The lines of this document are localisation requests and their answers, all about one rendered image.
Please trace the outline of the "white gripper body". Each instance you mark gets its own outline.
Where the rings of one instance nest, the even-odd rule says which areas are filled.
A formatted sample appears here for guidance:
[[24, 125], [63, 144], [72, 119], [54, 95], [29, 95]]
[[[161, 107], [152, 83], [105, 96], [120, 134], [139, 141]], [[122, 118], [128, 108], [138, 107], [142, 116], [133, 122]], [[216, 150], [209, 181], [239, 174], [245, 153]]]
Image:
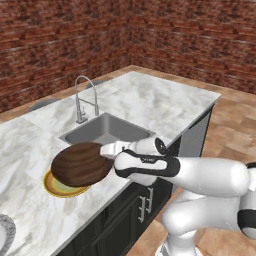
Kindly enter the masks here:
[[124, 146], [120, 141], [103, 145], [100, 148], [100, 155], [109, 159], [114, 159], [122, 150]]

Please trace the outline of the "dark cabinet door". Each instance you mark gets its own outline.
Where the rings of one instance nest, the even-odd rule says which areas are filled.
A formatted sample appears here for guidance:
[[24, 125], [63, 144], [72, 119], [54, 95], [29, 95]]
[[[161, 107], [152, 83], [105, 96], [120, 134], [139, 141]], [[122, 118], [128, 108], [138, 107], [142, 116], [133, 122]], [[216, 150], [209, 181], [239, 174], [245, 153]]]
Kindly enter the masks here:
[[125, 256], [135, 242], [141, 199], [136, 196], [91, 243], [91, 256]]
[[[158, 215], [160, 210], [171, 197], [173, 184], [158, 178], [149, 188], [154, 188], [152, 211], [149, 214], [145, 209], [145, 219], [143, 221], [143, 229], [146, 229], [154, 218]], [[143, 188], [143, 193], [146, 199], [149, 197], [148, 187]]]

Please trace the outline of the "steel sink basin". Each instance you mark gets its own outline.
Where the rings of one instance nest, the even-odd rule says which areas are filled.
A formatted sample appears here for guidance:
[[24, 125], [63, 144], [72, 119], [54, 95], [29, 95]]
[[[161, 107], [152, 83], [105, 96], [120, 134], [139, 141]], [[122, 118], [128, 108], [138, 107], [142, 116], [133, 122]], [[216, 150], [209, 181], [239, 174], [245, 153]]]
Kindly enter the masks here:
[[102, 145], [121, 141], [137, 141], [154, 135], [128, 121], [104, 113], [60, 137], [70, 145], [82, 142], [96, 142]]

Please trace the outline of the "steel spring tap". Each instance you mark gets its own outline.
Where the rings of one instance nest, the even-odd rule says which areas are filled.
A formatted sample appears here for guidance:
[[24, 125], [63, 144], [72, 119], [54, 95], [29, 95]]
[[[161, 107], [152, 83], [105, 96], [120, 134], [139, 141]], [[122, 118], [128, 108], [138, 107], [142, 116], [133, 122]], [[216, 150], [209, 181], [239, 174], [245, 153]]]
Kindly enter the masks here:
[[84, 75], [79, 75], [76, 78], [75, 84], [74, 84], [75, 103], [76, 103], [76, 122], [78, 124], [82, 124], [87, 121], [86, 112], [81, 110], [81, 104], [80, 104], [81, 99], [79, 98], [79, 95], [78, 95], [78, 81], [80, 79], [86, 79], [89, 82], [89, 84], [92, 86], [93, 91], [94, 91], [94, 102], [92, 103], [92, 105], [94, 106], [95, 115], [96, 116], [99, 115], [98, 97], [97, 97], [97, 91], [96, 91], [95, 85], [88, 77], [86, 77]]

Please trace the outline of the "yellow plate with green centre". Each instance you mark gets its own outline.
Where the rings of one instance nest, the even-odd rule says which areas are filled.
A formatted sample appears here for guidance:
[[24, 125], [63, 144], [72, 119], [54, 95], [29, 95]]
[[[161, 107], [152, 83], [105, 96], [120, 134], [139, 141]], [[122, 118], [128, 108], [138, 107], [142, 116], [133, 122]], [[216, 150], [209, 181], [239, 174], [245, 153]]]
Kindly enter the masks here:
[[78, 196], [89, 189], [89, 186], [85, 187], [70, 187], [59, 182], [48, 170], [43, 178], [44, 189], [52, 196], [59, 198], [71, 198]]

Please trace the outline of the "grey marbled plate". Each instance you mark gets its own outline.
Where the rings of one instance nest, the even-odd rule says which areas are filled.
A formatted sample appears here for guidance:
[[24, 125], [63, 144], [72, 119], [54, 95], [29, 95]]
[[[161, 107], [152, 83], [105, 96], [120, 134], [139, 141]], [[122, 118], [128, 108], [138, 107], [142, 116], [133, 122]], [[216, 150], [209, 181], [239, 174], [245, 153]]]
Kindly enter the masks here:
[[0, 214], [0, 256], [5, 256], [16, 235], [16, 225], [7, 215]]

